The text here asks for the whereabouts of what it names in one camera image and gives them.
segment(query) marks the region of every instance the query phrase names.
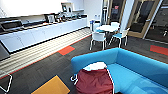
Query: red stripe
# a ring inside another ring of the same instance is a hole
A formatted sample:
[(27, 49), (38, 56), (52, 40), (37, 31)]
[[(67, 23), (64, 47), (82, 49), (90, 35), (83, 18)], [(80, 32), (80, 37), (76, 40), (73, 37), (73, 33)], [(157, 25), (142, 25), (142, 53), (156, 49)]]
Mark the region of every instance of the red stripe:
[[(79, 41), (81, 41), (81, 40), (83, 40), (83, 39), (85, 39), (85, 38), (87, 38), (87, 37), (89, 37), (89, 36), (86, 36), (86, 37), (84, 37), (84, 38), (82, 38), (82, 39), (80, 39), (80, 40), (78, 40), (78, 41), (76, 41), (76, 42), (74, 42), (74, 43), (72, 43), (72, 44), (75, 44), (75, 43), (77, 43), (77, 42), (79, 42)], [(49, 55), (47, 55), (47, 56), (45, 56), (45, 57), (43, 57), (43, 58), (41, 58), (41, 59), (39, 59), (39, 60), (37, 60), (37, 61), (31, 63), (31, 64), (29, 64), (29, 65), (26, 65), (26, 66), (24, 66), (24, 67), (22, 67), (22, 68), (20, 68), (20, 69), (18, 69), (18, 70), (15, 70), (15, 71), (13, 71), (13, 72), (11, 72), (11, 73), (9, 73), (9, 74), (13, 74), (13, 73), (15, 73), (15, 72), (17, 72), (17, 71), (19, 71), (19, 70), (21, 70), (21, 69), (23, 69), (23, 68), (25, 68), (25, 67), (28, 67), (28, 66), (30, 66), (30, 65), (32, 65), (32, 64), (34, 64), (34, 63), (36, 63), (36, 62), (38, 62), (38, 61), (40, 61), (40, 60), (46, 58), (46, 57), (48, 57), (48, 56), (50, 56), (50, 55), (55, 54), (55, 53), (56, 53), (56, 52), (51, 53), (51, 54), (49, 54)]]
[(168, 48), (151, 45), (150, 46), (150, 51), (160, 53), (160, 54), (164, 54), (164, 55), (168, 56)]

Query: sofa cushion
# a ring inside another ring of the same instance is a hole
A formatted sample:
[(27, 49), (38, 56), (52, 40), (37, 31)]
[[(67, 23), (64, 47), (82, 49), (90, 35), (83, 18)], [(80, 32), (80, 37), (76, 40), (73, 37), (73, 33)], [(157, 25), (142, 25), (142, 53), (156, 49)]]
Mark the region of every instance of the sofa cushion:
[(107, 65), (113, 78), (115, 93), (168, 94), (168, 88), (119, 64)]
[(118, 49), (116, 62), (168, 88), (168, 64), (124, 49)]

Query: chair leg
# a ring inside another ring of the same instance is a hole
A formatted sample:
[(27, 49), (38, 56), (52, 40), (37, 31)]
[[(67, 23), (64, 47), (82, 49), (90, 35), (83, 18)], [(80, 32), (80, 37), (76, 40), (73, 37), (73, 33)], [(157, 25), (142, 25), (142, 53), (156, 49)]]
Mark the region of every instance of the chair leg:
[(113, 37), (111, 38), (110, 42), (109, 42), (109, 45), (111, 44), (111, 41), (113, 40)]
[(93, 41), (94, 42), (94, 45), (96, 44), (96, 42), (95, 41)]
[(125, 38), (125, 46), (127, 45), (127, 36), (126, 36), (126, 38)]
[(92, 50), (92, 41), (93, 39), (90, 41), (90, 50)]
[(104, 50), (104, 41), (103, 41), (103, 50)]
[(107, 41), (105, 40), (105, 47), (107, 46), (106, 43), (107, 43)]
[(120, 46), (121, 46), (121, 38), (120, 38), (119, 48), (120, 48)]

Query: white cloth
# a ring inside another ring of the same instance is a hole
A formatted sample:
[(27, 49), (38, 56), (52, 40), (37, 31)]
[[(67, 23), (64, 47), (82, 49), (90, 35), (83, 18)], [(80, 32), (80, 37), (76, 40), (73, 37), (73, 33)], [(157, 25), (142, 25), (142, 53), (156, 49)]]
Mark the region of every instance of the white cloth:
[(91, 71), (91, 70), (98, 70), (98, 69), (104, 69), (107, 68), (106, 64), (104, 62), (96, 62), (93, 64), (89, 64), (88, 66), (84, 67), (84, 70)]

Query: rug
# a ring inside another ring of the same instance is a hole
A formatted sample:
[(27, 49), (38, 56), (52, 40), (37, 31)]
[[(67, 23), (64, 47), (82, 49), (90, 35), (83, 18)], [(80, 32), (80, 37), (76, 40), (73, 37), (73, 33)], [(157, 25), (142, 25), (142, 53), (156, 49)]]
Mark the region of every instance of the rug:
[(75, 48), (71, 47), (71, 46), (67, 46), (61, 50), (59, 50), (58, 52), (61, 54), (61, 55), (66, 55), (68, 53), (70, 53), (71, 51), (73, 51)]
[(150, 51), (160, 53), (160, 54), (164, 54), (164, 55), (168, 56), (168, 48), (151, 45), (150, 46)]
[(68, 94), (69, 92), (61, 79), (55, 76), (31, 94)]

